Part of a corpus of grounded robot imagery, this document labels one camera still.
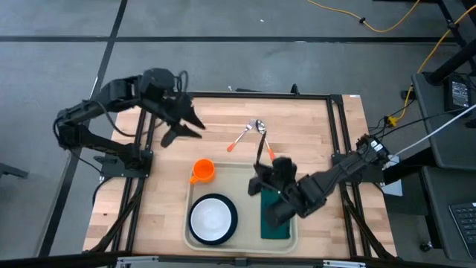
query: black desk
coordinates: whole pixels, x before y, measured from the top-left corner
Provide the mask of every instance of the black desk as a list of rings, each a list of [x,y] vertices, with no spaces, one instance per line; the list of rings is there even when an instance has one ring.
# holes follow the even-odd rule
[[[424,167],[420,173],[428,192],[429,205],[446,256],[453,261],[474,262],[451,217],[448,206],[476,202],[476,173]]]
[[[422,117],[445,112],[443,86],[432,86],[423,74],[412,75],[411,81],[414,84]],[[476,103],[476,94],[472,93],[472,101]],[[473,110],[469,118],[474,118],[475,115],[476,111]],[[425,120],[427,133],[433,132],[453,117],[453,115],[441,115]],[[476,129],[465,127],[466,122],[465,118],[458,119],[430,137],[431,152],[438,167],[476,170]]]

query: silver spoon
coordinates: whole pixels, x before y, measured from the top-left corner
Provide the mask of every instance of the silver spoon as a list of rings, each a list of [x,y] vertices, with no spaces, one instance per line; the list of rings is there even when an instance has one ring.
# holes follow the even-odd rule
[[[265,124],[260,119],[256,120],[256,130],[258,130],[261,135],[266,132]],[[268,148],[269,157],[271,158],[271,160],[274,160],[273,150],[271,150],[271,148],[269,147],[268,140],[266,138],[265,143]]]

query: black cable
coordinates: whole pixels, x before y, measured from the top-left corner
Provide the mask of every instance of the black cable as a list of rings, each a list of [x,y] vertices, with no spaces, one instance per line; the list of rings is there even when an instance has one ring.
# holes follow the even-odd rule
[[[386,126],[383,126],[380,131],[378,131],[378,132],[376,132],[376,133],[373,133],[373,134],[370,134],[370,135],[373,136],[373,137],[377,136],[378,134],[380,134],[380,133],[382,133],[382,132],[385,131],[385,127],[386,127]]]
[[[384,137],[385,137],[385,128],[382,129],[382,136],[380,136],[380,143],[384,141]]]
[[[403,167],[409,167],[409,168],[420,168],[420,167],[425,167],[425,165],[409,165],[409,164],[405,164],[405,163],[401,163],[401,162],[395,162],[393,160],[390,160],[388,159],[389,162],[392,162],[392,163],[395,163],[395,165],[401,165]]]
[[[183,84],[182,77],[185,77],[185,83]],[[187,92],[188,89],[188,72],[187,71],[181,71],[178,73],[176,76],[177,79],[177,91],[178,92]]]
[[[372,182],[373,185],[375,185],[375,187],[377,187],[377,189],[379,189],[379,191],[382,193],[382,194],[385,194],[384,191],[382,190],[382,188],[377,184],[377,182]]]
[[[387,115],[387,116],[392,116],[392,115],[395,115],[395,114],[398,113],[398,112],[401,112],[403,109],[406,109],[407,107],[409,107],[414,101],[415,101],[415,100],[411,100],[409,104],[407,104],[407,105],[404,106],[403,108],[401,108],[401,109],[399,109],[398,111],[396,111],[396,112],[394,112],[394,113],[392,113],[392,114],[390,114],[390,115]],[[380,118],[380,120],[379,120],[379,122],[378,122],[378,124],[377,124],[377,127],[369,127],[369,130],[370,130],[370,129],[373,129],[373,130],[374,130],[374,129],[378,129],[378,128],[380,127],[380,123],[381,123],[387,116],[384,116],[384,117]]]
[[[58,124],[58,120],[59,118],[56,118],[54,119],[53,121],[53,134],[54,136],[56,137],[58,143],[60,142],[60,136],[58,135],[58,132],[57,132],[57,124]]]
[[[96,188],[94,190],[94,193],[92,194],[92,205],[93,206],[94,206],[94,203],[96,202],[96,195],[97,195],[97,192],[99,191],[99,188],[101,188],[101,186],[103,186],[110,179],[112,179],[112,177],[104,177],[104,180],[99,185],[96,186]]]
[[[79,159],[81,162],[83,162],[84,164],[90,166],[91,168],[94,168],[97,172],[99,172],[99,175],[101,176],[104,176],[103,172],[101,170],[99,170],[99,168],[95,167],[93,164],[91,164],[90,162],[87,162],[86,160],[82,159],[80,156],[78,156],[75,152],[73,152],[73,150],[69,150],[71,152],[71,154],[73,156],[76,156],[77,159]]]
[[[109,112],[107,111],[107,109],[104,107],[104,105],[101,102],[99,102],[97,100],[96,101],[95,100],[89,100],[89,101],[99,105],[99,107],[103,110],[104,115],[106,115],[107,121],[109,121],[109,123],[111,124],[112,128],[115,131],[117,131],[119,134],[121,134],[123,136],[126,136],[126,137],[130,137],[130,138],[135,137],[135,134],[127,134],[127,133],[123,132],[122,130],[119,130],[119,128],[114,124],[114,120],[112,120],[111,115],[109,114]],[[155,125],[154,129],[160,127],[163,123],[164,123],[164,121],[162,120],[160,123]],[[146,135],[148,132],[149,131],[144,131],[144,132],[141,133],[141,135]]]
[[[470,77],[468,74],[466,74],[466,78],[467,78],[467,79],[464,79],[463,76],[461,76],[461,78],[463,79],[463,81],[464,81],[464,80],[468,81],[468,82],[471,84],[471,86],[470,86],[469,84],[467,84],[467,83],[465,83],[465,85],[466,85],[468,88],[470,88],[470,89],[472,89],[472,90],[474,90],[474,91],[476,92],[476,85],[473,83],[473,81],[471,80],[471,77]]]
[[[467,109],[467,108],[453,109],[453,110],[450,110],[450,111],[447,111],[447,112],[441,112],[441,113],[436,114],[436,115],[430,115],[430,116],[427,116],[427,117],[425,117],[425,118],[421,118],[421,119],[412,121],[412,122],[410,122],[410,123],[407,123],[407,124],[404,124],[404,125],[402,125],[402,126],[400,126],[400,127],[396,127],[396,128],[394,128],[394,129],[392,129],[392,130],[389,131],[388,133],[385,133],[384,135],[380,136],[380,139],[382,139],[384,136],[389,135],[390,133],[392,133],[392,132],[394,132],[394,131],[400,130],[400,129],[404,128],[404,127],[408,127],[408,126],[410,126],[410,125],[412,125],[412,124],[415,124],[415,123],[418,123],[418,122],[420,122],[420,121],[424,121],[424,120],[427,120],[427,119],[430,119],[430,118],[435,118],[435,117],[441,116],[441,115],[446,115],[446,114],[449,114],[449,113],[452,113],[452,112],[458,112],[458,111],[461,111],[461,110],[464,110],[464,109]]]

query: beige tray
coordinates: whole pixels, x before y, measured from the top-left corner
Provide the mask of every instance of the beige tray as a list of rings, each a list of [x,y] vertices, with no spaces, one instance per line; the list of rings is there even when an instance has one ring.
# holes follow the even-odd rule
[[[287,254],[298,243],[298,220],[291,219],[289,239],[261,239],[261,196],[248,195],[248,182],[254,176],[250,164],[215,163],[215,180],[209,184],[189,185],[185,202],[184,241],[194,250]],[[223,194],[237,207],[238,225],[231,238],[218,246],[204,245],[190,233],[187,217],[190,208],[205,194]]]

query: orange handle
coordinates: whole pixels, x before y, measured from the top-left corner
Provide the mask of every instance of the orange handle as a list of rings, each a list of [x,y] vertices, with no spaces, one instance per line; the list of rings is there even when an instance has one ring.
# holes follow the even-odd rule
[[[273,150],[271,150],[270,147],[268,147],[268,153],[269,153],[269,157],[271,157],[271,160],[274,160],[274,153],[273,153]]]
[[[199,178],[197,178],[197,177],[195,177],[195,176],[192,176],[192,177],[188,180],[188,182],[189,182],[190,184],[195,184],[195,183],[198,182],[198,181],[199,181]]]
[[[231,151],[233,150],[233,148],[235,147],[235,145],[237,145],[236,142],[230,144],[230,146],[228,146],[228,148],[226,148],[226,150],[227,150],[228,152],[231,152]]]

